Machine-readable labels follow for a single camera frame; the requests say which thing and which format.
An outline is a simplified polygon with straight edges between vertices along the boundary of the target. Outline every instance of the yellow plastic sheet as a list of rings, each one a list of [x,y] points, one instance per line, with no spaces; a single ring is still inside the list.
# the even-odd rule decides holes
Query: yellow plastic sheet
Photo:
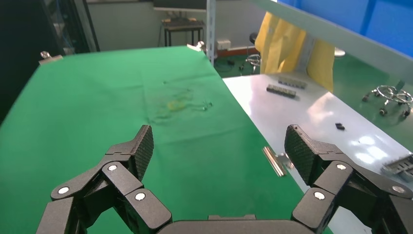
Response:
[[[292,72],[300,57],[306,32],[267,12],[255,47],[261,53],[261,73]],[[334,46],[316,40],[307,66],[309,77],[333,91]]]

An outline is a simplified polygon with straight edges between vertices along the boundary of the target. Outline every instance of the green cloth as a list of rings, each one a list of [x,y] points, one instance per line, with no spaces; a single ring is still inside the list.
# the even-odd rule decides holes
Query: green cloth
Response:
[[[289,219],[302,197],[203,53],[186,47],[67,56],[38,68],[0,128],[1,233],[34,233],[50,192],[151,124],[143,183],[174,220]],[[89,233],[130,233],[113,209]]]

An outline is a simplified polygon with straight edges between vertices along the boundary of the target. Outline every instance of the green floor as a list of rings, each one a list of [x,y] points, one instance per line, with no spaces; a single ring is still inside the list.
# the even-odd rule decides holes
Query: green floor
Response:
[[[244,62],[246,56],[231,56],[219,58],[215,69],[221,77],[234,77],[241,74],[239,67]],[[227,60],[234,61],[234,66],[229,66]],[[251,73],[251,66],[246,64],[243,75]],[[396,85],[398,79],[390,77],[388,74],[375,69],[374,67],[346,55],[336,58],[334,63],[334,95],[344,101],[351,108],[359,112],[362,116],[383,130],[397,142],[408,150],[413,151],[413,115],[405,118],[400,117],[404,106],[390,103],[387,107],[387,116],[381,116],[378,111],[384,103],[381,98],[371,96],[369,102],[362,102],[362,97],[378,85]],[[413,86],[406,85],[407,92],[413,93]]]

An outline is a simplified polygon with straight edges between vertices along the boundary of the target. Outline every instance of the table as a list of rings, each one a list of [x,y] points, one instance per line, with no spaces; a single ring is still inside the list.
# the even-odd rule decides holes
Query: table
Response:
[[[266,91],[268,84],[278,83],[278,76],[298,78],[308,85],[305,90],[292,88],[297,99]],[[409,151],[340,99],[300,74],[254,75],[225,78],[225,84],[276,153],[284,152],[285,130],[298,124],[312,139],[337,145],[355,163],[380,174],[384,162],[405,156]],[[346,130],[336,129],[341,122]],[[297,170],[289,171],[303,191],[305,185]],[[398,177],[393,180],[410,189]],[[365,234],[364,226],[350,211],[339,208],[329,225],[334,234]]]
[[[166,112],[171,100],[175,111]],[[199,110],[204,101],[213,106]],[[34,233],[52,189],[142,124],[152,125],[155,141],[143,183],[174,220],[289,219],[303,195],[292,176],[276,176],[261,152],[268,143],[203,53],[81,54],[38,68],[0,127],[1,232]],[[88,229],[128,230],[113,209]]]
[[[194,31],[198,32],[198,41],[201,41],[201,30],[204,29],[204,26],[169,26],[168,22],[163,22],[162,23],[164,26],[164,39],[165,39],[165,47],[168,46],[167,42],[169,43],[169,46],[172,46],[172,37],[171,33],[172,32],[191,32],[191,39],[192,39],[192,44],[195,45],[194,42]]]

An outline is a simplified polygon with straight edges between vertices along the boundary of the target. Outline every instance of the small table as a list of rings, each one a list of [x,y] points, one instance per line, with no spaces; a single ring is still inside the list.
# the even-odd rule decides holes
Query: small table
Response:
[[[204,25],[198,25],[194,26],[191,24],[188,25],[171,25],[171,22],[166,22],[163,21],[162,25],[164,27],[164,37],[165,37],[165,47],[172,46],[172,39],[171,39],[171,33],[172,32],[191,32],[192,35],[192,45],[195,45],[194,43],[194,31],[198,31],[198,41],[201,40],[201,30],[204,29]]]

